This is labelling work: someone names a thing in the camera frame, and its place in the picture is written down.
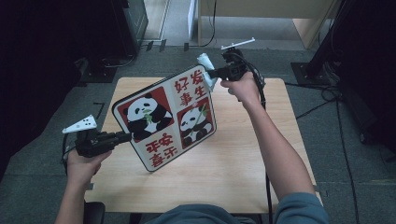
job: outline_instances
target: sign board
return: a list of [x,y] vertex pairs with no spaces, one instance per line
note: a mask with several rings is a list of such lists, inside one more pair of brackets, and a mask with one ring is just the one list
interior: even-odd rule
[[196,65],[117,101],[112,112],[148,171],[156,171],[216,130],[205,68]]

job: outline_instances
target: panda illustration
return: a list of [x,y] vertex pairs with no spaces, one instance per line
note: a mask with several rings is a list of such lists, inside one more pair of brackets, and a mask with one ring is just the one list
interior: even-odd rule
[[166,128],[172,121],[172,114],[150,93],[135,100],[123,113],[127,116],[128,130],[134,140],[143,140]]
[[206,118],[205,105],[194,107],[182,115],[180,130],[184,146],[201,140],[212,129],[212,124]]

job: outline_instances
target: hand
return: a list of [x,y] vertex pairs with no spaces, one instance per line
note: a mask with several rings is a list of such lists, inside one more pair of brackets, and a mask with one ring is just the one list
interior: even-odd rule
[[244,106],[247,104],[260,103],[259,91],[253,77],[253,73],[246,72],[238,81],[223,80],[220,85],[232,90],[236,98]]
[[67,160],[67,181],[77,186],[87,186],[92,177],[98,172],[101,162],[111,155],[111,150],[92,158],[79,156],[72,150]]

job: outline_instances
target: sleeve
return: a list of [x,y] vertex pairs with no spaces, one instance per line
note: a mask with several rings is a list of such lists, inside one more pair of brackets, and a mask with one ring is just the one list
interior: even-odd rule
[[240,224],[223,208],[209,204],[180,205],[146,224]]
[[293,193],[279,203],[274,221],[282,223],[329,223],[329,216],[318,197],[310,193]]

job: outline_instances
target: wooden table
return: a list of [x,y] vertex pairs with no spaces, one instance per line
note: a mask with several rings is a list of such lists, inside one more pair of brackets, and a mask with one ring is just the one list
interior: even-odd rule
[[[123,77],[111,105],[160,80]],[[267,111],[303,158],[316,184],[284,82],[265,80]],[[163,213],[184,203],[210,203],[230,213],[268,213],[265,168],[248,113],[218,83],[212,92],[216,132],[154,173],[146,170],[129,143],[118,145],[92,179],[86,201],[103,202],[107,212]],[[109,110],[103,131],[118,132]],[[273,205],[278,200],[272,191]]]

